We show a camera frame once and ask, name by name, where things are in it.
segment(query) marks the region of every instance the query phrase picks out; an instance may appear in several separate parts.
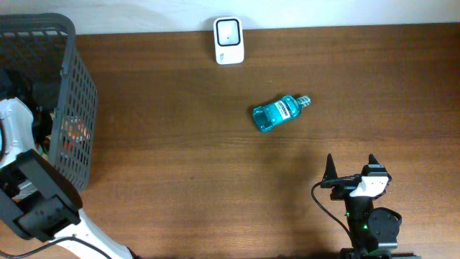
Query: items inside basket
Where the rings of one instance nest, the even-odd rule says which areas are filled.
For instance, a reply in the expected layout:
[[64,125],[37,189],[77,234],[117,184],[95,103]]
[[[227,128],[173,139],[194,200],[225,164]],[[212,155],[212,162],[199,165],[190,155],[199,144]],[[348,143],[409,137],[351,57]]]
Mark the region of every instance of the items inside basket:
[[58,105],[59,81],[32,82],[19,71],[0,70],[0,100],[20,99],[33,114],[32,134],[38,153],[45,159],[51,143],[54,109]]

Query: bottle label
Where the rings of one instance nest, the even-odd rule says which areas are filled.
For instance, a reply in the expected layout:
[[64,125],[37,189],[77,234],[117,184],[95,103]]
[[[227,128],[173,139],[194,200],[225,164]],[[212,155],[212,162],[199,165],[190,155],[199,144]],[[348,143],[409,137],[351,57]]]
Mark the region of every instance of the bottle label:
[[280,112],[282,119],[290,118],[290,113],[288,112],[288,108],[286,107],[284,102],[277,101],[275,102],[275,106],[278,108],[278,111]]

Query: bottle cap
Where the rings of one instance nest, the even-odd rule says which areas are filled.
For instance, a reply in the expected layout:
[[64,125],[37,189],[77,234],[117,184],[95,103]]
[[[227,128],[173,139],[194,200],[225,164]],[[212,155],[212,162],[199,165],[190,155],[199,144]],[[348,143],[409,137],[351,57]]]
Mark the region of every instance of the bottle cap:
[[308,96],[302,96],[300,98],[297,98],[297,102],[299,103],[299,106],[301,109],[307,107],[308,105],[311,104],[310,97]]

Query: white device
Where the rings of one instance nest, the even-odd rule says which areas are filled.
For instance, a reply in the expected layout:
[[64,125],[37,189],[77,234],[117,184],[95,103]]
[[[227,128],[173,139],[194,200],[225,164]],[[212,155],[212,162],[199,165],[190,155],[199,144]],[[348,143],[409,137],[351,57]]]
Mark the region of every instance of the white device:
[[18,98],[0,101],[0,119],[5,143],[0,138],[0,149],[4,149],[5,156],[0,160],[0,168],[14,162],[19,153],[30,149],[35,150],[32,136],[32,122],[34,116],[27,106]]
[[222,17],[214,21],[216,61],[220,65],[241,63],[244,60],[242,21],[237,17]]
[[357,188],[350,193],[350,197],[375,197],[387,187],[388,176],[362,176]]

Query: black object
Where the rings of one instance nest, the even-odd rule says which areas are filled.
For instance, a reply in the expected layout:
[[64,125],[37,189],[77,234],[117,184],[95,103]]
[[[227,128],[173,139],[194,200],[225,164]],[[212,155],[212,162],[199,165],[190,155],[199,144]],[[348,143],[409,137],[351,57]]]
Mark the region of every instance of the black object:
[[[18,185],[28,179],[37,189],[21,201]],[[78,224],[83,202],[73,185],[34,150],[1,169],[0,218],[23,239],[45,242],[69,224]]]
[[349,226],[349,231],[346,231],[354,248],[343,249],[341,258],[390,259],[391,251],[397,247],[396,237],[400,231],[402,217],[390,209],[374,209],[372,201],[385,194],[385,190],[376,197],[350,196],[361,182],[362,176],[387,176],[388,182],[392,180],[385,167],[378,163],[373,154],[369,155],[369,163],[363,167],[361,174],[339,178],[332,155],[329,154],[323,181],[318,183],[321,188],[332,188],[331,200],[345,201]]
[[0,79],[0,100],[15,97],[21,100],[34,116],[32,135],[35,143],[45,141],[52,131],[51,110],[43,109],[43,105],[35,100],[30,78],[19,71],[3,69],[0,71]]

